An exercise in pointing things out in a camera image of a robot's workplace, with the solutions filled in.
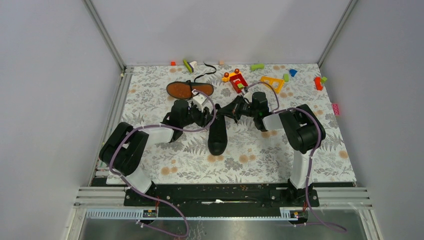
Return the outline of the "black sneaker with laces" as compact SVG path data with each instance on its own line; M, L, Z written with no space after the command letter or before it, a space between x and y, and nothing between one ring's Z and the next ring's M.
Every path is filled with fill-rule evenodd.
M228 144L228 135L226 127L226 116L216 115L213 123L209 127L209 135L207 140L208 150L211 155L219 156L222 155Z

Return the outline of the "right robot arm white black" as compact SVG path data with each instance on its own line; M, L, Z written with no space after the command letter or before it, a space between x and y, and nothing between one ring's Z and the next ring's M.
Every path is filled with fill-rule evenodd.
M312 183L312 156L326 137L324 127L306 104L272 113L265 93L257 91L251 100L237 96L228 105L218 108L207 142L212 155L221 155L226 150L228 137L225 118L237 122L242 116L251 117L261 132L284 130L294 153L288 181L293 188L287 191L286 198L293 206L301 205L307 199L304 189Z

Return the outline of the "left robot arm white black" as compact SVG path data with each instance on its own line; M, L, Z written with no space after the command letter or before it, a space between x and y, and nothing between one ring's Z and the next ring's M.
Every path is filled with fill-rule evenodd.
M142 205L148 206L154 202L155 192L151 189L153 180L140 167L146 148L175 142L192 124L204 130L212 124L216 113L216 109L209 110L196 101L176 100L160 123L133 127L120 122L99 151L98 158L111 173L137 191L135 197Z

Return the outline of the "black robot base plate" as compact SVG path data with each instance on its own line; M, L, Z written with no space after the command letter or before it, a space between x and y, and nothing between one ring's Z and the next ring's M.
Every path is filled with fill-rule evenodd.
M153 184L143 197L134 190L124 190L126 207L152 207L159 217L278 217L281 207L302 209L323 202L319 187L353 187L352 182L313 183L308 195L290 183L232 184Z

